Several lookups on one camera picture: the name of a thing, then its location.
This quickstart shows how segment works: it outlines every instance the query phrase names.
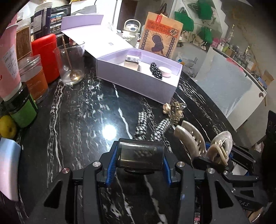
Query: glass cup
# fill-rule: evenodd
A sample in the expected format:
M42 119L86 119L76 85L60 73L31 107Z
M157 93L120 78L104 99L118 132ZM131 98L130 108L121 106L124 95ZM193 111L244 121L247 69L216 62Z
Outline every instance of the glass cup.
M74 85L84 77L84 42L61 45L54 49L61 80Z

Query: green bag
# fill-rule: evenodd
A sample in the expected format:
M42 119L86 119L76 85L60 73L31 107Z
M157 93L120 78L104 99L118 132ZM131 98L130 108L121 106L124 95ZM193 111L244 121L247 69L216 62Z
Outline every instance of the green bag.
M205 0L198 0L198 17L202 20L211 20L213 11L211 6Z
M182 12L174 12L174 19L183 23L182 30L186 30L188 32L193 31L193 20L187 15L185 10L182 10Z
M208 27L203 26L201 28L201 31L199 32L198 36L205 42L212 44L213 37L211 30Z

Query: kraft paper package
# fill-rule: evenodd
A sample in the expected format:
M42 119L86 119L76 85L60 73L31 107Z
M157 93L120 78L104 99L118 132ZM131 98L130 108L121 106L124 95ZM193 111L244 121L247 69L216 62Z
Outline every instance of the kraft paper package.
M171 58L182 27L181 22L149 12L139 48Z

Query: yellow fruit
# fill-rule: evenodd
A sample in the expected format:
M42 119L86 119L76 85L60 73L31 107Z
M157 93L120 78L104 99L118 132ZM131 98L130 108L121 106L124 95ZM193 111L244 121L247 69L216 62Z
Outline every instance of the yellow fruit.
M16 135L16 124L9 115L5 115L0 119L0 134L4 138L13 139Z

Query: black lid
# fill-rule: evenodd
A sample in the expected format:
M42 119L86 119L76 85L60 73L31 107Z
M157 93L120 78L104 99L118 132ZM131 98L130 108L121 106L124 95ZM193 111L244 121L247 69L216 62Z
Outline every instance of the black lid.
M10 112L14 111L22 106L29 94L30 93L27 85L23 82L21 88L17 91L17 93L11 99L5 101L4 105Z

